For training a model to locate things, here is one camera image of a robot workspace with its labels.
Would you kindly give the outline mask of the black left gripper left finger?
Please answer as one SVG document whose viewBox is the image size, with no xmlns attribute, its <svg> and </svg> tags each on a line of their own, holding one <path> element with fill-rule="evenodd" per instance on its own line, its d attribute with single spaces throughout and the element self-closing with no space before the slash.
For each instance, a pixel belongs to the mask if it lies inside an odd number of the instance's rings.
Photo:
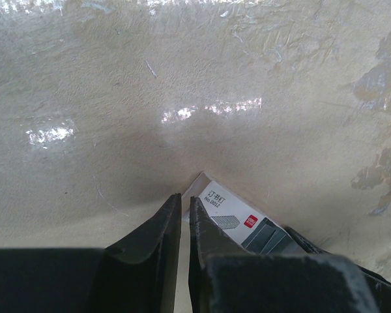
<svg viewBox="0 0 391 313">
<path fill-rule="evenodd" d="M 106 248 L 0 248 L 0 312 L 172 312 L 181 195 Z"/>
</svg>

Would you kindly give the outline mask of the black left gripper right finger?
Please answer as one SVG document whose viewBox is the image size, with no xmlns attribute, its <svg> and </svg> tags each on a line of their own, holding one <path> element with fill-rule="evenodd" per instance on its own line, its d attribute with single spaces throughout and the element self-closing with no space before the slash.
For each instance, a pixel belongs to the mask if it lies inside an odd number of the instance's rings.
<svg viewBox="0 0 391 313">
<path fill-rule="evenodd" d="M 194 312 L 391 312 L 391 283 L 295 230 L 303 254 L 252 254 L 190 200 L 188 285 Z"/>
</svg>

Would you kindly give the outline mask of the small white card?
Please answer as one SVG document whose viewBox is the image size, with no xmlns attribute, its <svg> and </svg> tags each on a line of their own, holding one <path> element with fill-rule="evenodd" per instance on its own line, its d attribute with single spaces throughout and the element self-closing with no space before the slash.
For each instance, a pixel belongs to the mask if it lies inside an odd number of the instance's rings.
<svg viewBox="0 0 391 313">
<path fill-rule="evenodd" d="M 296 254 L 303 250 L 288 233 L 267 215 L 201 172 L 182 196 L 201 200 L 210 219 L 234 242 L 256 254 Z"/>
</svg>

